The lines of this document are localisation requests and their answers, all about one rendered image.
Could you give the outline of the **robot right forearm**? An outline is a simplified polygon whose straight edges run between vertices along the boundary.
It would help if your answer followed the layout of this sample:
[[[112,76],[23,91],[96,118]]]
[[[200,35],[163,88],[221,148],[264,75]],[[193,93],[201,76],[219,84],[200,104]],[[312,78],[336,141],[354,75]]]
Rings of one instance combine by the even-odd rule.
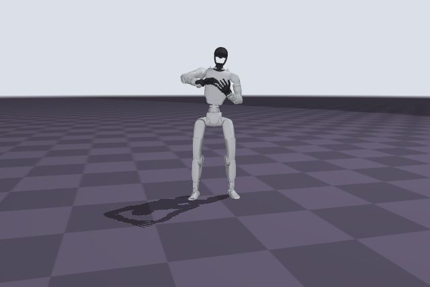
[[[181,76],[184,77],[185,83],[193,85],[193,86],[196,86],[197,88],[201,88],[202,87],[201,84],[198,84],[198,85],[195,84],[195,82],[197,80],[199,80],[199,79],[196,79],[196,78],[194,78],[194,77],[192,77],[192,76],[190,76],[188,74],[182,74]]]

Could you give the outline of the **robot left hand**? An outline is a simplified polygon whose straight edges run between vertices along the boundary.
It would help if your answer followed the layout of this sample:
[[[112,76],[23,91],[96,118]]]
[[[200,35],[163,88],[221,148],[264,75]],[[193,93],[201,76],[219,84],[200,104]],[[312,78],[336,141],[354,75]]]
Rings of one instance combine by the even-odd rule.
[[[219,90],[221,90],[221,92],[223,92],[225,94],[225,96],[227,96],[230,94],[230,92],[232,93],[232,91],[230,90],[230,81],[228,80],[228,84],[224,79],[223,79],[223,81],[225,82],[226,85],[220,80],[221,84],[223,85],[223,86],[220,85],[220,87],[222,89],[219,88],[219,86],[217,86],[217,85],[216,86],[217,86],[217,88],[219,88]]]

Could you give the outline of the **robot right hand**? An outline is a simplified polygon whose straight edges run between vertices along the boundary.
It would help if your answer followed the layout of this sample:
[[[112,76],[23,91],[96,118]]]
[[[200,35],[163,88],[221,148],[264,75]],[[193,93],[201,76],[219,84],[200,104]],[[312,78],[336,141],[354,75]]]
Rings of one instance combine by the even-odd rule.
[[[200,80],[197,80],[195,82],[196,85],[201,84],[202,87],[204,87],[204,85],[210,85],[210,84],[216,86],[215,83],[219,84],[219,86],[220,86],[220,82],[213,77],[206,78],[206,79],[200,79]]]

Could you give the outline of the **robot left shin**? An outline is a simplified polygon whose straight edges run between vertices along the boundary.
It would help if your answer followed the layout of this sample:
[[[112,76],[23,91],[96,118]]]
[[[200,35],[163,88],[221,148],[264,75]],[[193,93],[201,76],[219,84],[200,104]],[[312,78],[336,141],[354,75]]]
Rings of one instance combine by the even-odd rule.
[[[225,165],[226,167],[226,176],[228,178],[228,189],[229,192],[234,190],[234,179],[236,177],[236,162],[235,160],[231,160],[230,165]]]

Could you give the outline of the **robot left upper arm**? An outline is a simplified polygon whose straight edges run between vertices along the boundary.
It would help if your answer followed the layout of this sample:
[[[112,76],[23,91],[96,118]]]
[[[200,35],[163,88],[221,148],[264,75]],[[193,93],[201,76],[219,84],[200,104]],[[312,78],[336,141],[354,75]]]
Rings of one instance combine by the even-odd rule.
[[[239,95],[242,97],[241,95],[241,83],[240,83],[240,79],[239,76],[237,74],[234,73],[230,73],[230,80],[234,83],[233,86],[233,90],[234,90],[234,94],[235,95]],[[241,103],[234,103],[234,104],[241,104]]]

